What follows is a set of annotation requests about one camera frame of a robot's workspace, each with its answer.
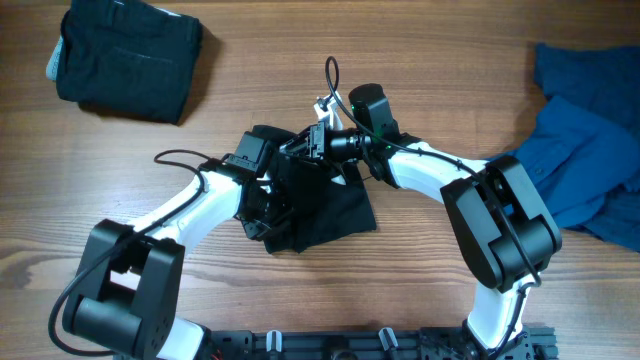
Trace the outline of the black t-shirt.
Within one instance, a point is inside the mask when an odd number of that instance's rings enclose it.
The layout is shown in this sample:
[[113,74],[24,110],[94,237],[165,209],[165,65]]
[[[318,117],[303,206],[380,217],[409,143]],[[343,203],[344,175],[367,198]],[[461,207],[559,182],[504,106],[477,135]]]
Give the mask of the black t-shirt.
[[283,192],[294,208],[291,227],[261,241],[268,253],[301,253],[376,228],[364,179],[355,164],[311,164],[290,159],[279,153],[279,146],[298,133],[267,125],[256,125],[247,132],[275,144],[267,171],[259,181],[270,181],[272,189]]

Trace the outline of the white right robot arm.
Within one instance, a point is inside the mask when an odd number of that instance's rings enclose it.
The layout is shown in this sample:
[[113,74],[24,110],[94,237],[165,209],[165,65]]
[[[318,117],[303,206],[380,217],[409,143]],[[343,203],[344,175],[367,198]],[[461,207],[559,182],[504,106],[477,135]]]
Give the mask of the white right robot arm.
[[280,152],[322,165],[362,160],[376,179],[442,203],[478,282],[465,332],[485,359],[497,359],[515,344],[529,292],[541,286],[541,273],[562,244],[517,159],[455,157],[400,132],[394,122],[342,130],[312,125],[281,145]]

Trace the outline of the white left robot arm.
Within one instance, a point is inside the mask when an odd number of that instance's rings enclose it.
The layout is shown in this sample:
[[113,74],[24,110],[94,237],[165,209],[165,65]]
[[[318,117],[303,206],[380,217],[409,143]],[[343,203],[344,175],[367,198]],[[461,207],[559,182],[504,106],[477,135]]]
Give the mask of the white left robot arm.
[[271,170],[211,159],[151,213],[127,223],[99,222],[52,309],[51,339],[60,340],[61,326],[98,345],[96,357],[195,358],[206,330],[176,315],[186,255],[232,218],[273,228],[285,213],[282,192]]

